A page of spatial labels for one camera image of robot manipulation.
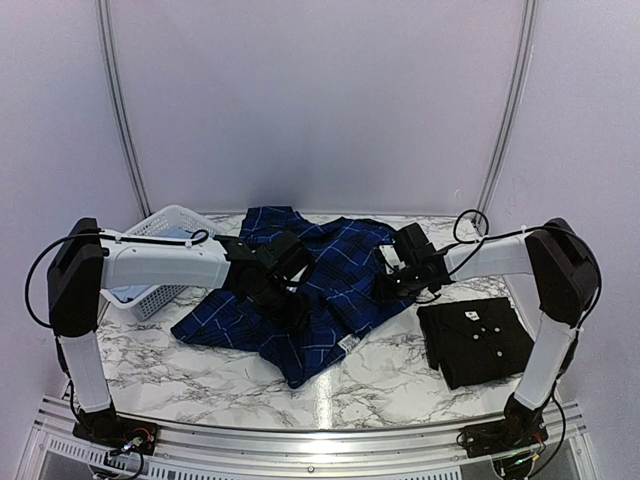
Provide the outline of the blue plaid long sleeve shirt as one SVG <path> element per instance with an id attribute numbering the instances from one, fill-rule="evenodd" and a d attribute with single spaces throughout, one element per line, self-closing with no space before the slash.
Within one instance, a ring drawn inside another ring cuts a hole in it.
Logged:
<path id="1" fill-rule="evenodd" d="M 390 244 L 396 232 L 392 226 L 345 217 L 317 224 L 290 207 L 262 206 L 247 211 L 240 237 L 257 247 L 284 231 L 295 233 L 315 261 L 310 279 L 299 289 L 311 306 L 310 321 L 303 330 L 280 326 L 251 302 L 214 290 L 170 332 L 191 346 L 255 352 L 280 370 L 290 388 L 297 389 L 343 360 L 349 341 L 360 341 L 412 302 L 384 302 L 374 293 L 376 275 L 383 269 L 378 248 Z"/>

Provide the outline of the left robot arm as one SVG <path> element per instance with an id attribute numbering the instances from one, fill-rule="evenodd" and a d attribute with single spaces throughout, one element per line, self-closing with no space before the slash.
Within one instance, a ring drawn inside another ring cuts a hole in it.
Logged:
<path id="1" fill-rule="evenodd" d="M 249 301 L 283 328 L 301 329 L 311 317 L 311 301 L 300 288 L 315 261 L 291 231 L 250 246 L 239 237 L 205 230 L 188 239 L 126 235 L 104 230 L 96 219 L 85 217 L 36 257 L 24 282 L 26 294 L 49 253 L 55 256 L 46 271 L 48 317 L 37 323 L 53 332 L 61 368 L 76 395 L 78 425 L 106 445 L 119 444 L 127 430 L 109 391 L 96 335 L 103 290 L 195 286 Z"/>

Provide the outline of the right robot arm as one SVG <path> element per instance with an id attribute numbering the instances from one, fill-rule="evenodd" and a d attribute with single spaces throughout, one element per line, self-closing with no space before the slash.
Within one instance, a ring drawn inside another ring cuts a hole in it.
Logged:
<path id="1" fill-rule="evenodd" d="M 398 264 L 376 274 L 374 294 L 381 301 L 417 296 L 423 290 L 490 276 L 530 275 L 541 312 L 539 328 L 523 377 L 509 397 L 495 430 L 506 448 L 529 437 L 558 380 L 571 365 L 582 325 L 602 293 L 602 275 L 589 245 L 562 218 L 477 240 L 456 239 L 437 249 L 419 224 L 391 238 Z"/>

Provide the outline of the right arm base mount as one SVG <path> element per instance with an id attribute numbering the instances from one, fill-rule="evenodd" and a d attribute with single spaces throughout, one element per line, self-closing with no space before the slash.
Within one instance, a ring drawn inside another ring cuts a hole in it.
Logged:
<path id="1" fill-rule="evenodd" d="M 508 429 L 506 420 L 467 425 L 456 437 L 456 443 L 469 458 L 494 455 L 511 450 L 541 446 L 549 438 L 543 421 L 534 423 L 524 433 Z"/>

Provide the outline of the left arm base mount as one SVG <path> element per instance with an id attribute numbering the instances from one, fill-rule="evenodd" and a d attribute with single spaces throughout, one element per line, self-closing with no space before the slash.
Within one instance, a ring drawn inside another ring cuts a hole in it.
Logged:
<path id="1" fill-rule="evenodd" d="M 119 451 L 122 451 L 126 444 L 139 438 L 141 444 L 136 449 L 143 455 L 152 455 L 158 441 L 159 430 L 159 425 L 156 423 L 120 417 L 114 426 L 95 427 L 93 430 L 76 423 L 72 434 L 76 438 Z"/>

